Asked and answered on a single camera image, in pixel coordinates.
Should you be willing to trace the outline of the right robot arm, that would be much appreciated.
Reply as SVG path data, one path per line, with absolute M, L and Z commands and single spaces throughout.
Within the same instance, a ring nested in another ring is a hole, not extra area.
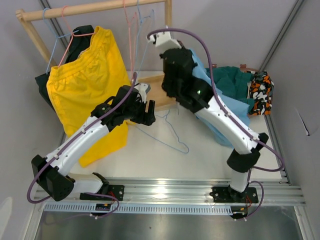
M 211 124 L 232 144 L 233 151 L 227 160 L 232 169 L 228 196 L 234 202 L 241 201 L 247 194 L 249 170 L 257 163 L 269 136 L 251 130 L 213 92 L 211 85 L 193 76 L 197 64 L 190 50 L 172 48 L 159 56 L 164 72 L 161 87 L 166 95 Z

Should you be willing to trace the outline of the light blue shorts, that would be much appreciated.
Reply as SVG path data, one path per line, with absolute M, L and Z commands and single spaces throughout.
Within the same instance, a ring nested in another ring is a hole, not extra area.
M 210 68 L 205 68 L 200 58 L 193 49 L 192 59 L 197 66 L 192 70 L 192 75 L 198 79 L 202 79 L 210 86 Z M 253 74 L 242 72 L 240 68 L 235 66 L 212 67 L 213 80 L 218 96 L 226 104 L 226 106 L 247 126 L 250 124 L 248 113 L 254 106 L 254 100 L 247 98 L 248 83 L 253 80 Z M 233 148 L 227 138 L 221 134 L 211 123 L 195 113 L 195 116 L 202 121 L 212 132 L 213 139 L 220 145 Z

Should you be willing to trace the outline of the camouflage patterned shorts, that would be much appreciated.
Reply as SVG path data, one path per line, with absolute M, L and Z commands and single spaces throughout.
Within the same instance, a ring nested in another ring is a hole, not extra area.
M 249 98 L 253 107 L 250 116 L 270 115 L 273 101 L 274 82 L 267 71 L 256 72 L 249 86 Z

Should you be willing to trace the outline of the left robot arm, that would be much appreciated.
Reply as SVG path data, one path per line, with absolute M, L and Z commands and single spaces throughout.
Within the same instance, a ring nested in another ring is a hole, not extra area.
M 138 83 L 119 88 L 116 96 L 97 105 L 81 128 L 64 144 L 45 157 L 31 160 L 36 183 L 55 201 L 70 194 L 82 200 L 103 200 L 109 193 L 109 181 L 99 173 L 72 174 L 75 163 L 101 138 L 125 121 L 150 126 L 155 122 L 155 101 L 147 101 L 151 87 Z

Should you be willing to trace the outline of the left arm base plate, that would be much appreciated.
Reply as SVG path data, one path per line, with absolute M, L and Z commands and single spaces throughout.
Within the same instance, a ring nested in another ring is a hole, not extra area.
M 107 196 L 113 196 L 114 198 L 118 199 L 119 201 L 123 201 L 125 193 L 125 186 L 124 185 L 103 185 L 96 194 L 100 195 L 107 195 Z M 111 198 L 105 197 L 105 196 L 95 196 L 92 194 L 81 193 L 80 194 L 80 200 L 86 200 L 86 201 L 112 201 Z

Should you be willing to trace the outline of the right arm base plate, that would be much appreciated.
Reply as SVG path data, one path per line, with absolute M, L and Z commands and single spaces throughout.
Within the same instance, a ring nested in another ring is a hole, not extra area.
M 238 192 L 230 186 L 214 186 L 209 193 L 215 203 L 237 203 L 245 204 L 249 202 L 257 204 L 259 202 L 257 189 L 246 187 L 243 192 Z

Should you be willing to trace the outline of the dark green shorts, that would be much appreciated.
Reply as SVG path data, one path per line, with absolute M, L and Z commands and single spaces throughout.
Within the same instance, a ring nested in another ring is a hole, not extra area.
M 243 73 L 234 77 L 228 75 L 214 75 L 213 79 L 221 100 L 232 110 L 240 115 L 248 115 L 254 105 L 254 100 L 249 98 L 249 86 L 254 78 L 253 74 Z

